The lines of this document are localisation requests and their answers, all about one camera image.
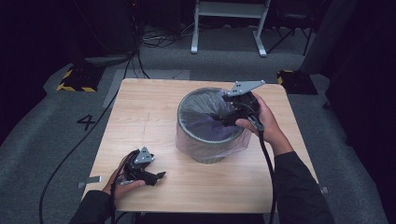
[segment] gray metal bracket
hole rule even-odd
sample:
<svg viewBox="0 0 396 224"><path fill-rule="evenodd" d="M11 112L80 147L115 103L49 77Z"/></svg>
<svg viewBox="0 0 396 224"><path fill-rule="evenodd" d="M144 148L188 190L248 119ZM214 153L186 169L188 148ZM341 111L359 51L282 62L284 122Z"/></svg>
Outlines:
<svg viewBox="0 0 396 224"><path fill-rule="evenodd" d="M137 155L136 159L134 160L134 163L145 163L152 161L154 161L154 158L149 153L149 150L146 147L143 147L140 150L139 155Z"/></svg>
<svg viewBox="0 0 396 224"><path fill-rule="evenodd" d="M228 96L237 96L247 93L248 91L252 91L262 85L265 84L264 80L261 81L243 81L243 82L235 82L233 88L227 92Z"/></svg>

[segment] white stand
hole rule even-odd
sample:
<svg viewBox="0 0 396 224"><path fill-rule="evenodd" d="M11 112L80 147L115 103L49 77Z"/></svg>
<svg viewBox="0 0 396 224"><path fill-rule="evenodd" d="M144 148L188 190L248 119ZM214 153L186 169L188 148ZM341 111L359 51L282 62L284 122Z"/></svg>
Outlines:
<svg viewBox="0 0 396 224"><path fill-rule="evenodd" d="M242 4L242 3L223 3L205 2L196 0L194 16L194 34L192 36L191 53L198 52L198 22L199 16L220 16L220 17L239 17L260 19L259 29L253 32L254 39L259 53L262 57L267 56L264 45L262 44L262 27L267 16L271 0L266 0L265 4Z"/></svg>

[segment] black sleeve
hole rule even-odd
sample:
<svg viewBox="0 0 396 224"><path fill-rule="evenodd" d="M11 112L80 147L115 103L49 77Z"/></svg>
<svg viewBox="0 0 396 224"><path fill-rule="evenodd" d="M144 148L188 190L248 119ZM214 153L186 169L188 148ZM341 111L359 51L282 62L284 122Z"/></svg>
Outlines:
<svg viewBox="0 0 396 224"><path fill-rule="evenodd" d="M101 190L90 190L79 204L70 224L105 223L114 209L110 195Z"/></svg>
<svg viewBox="0 0 396 224"><path fill-rule="evenodd" d="M296 152L275 156L274 180L280 223L334 223L317 181Z"/></svg>

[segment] wrist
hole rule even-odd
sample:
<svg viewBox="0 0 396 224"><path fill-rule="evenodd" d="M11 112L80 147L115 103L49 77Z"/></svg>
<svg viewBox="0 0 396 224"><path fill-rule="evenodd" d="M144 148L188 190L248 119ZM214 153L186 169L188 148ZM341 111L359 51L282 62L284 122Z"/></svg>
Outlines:
<svg viewBox="0 0 396 224"><path fill-rule="evenodd" d="M289 139L281 131L271 136L272 137L268 138L267 142L271 145L274 156L293 151Z"/></svg>

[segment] dark background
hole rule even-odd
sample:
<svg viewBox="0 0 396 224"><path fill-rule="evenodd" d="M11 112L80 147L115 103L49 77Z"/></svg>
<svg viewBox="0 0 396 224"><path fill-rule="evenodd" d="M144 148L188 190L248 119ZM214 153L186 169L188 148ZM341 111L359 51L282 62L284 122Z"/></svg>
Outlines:
<svg viewBox="0 0 396 224"><path fill-rule="evenodd" d="M134 15L139 24L164 26L177 33L179 23L192 22L194 1L164 2L149 0L138 5ZM85 0L78 5L106 46L125 51L135 45L128 19L135 8L107 1ZM0 8L2 144L18 121L46 96L43 85L49 76L81 57L110 52L94 38L73 1L7 0L1 1ZM390 1L358 1L321 71L331 80L327 97L348 143L377 184L390 223L396 221L390 210L396 200L392 173L396 168L395 9Z"/></svg>

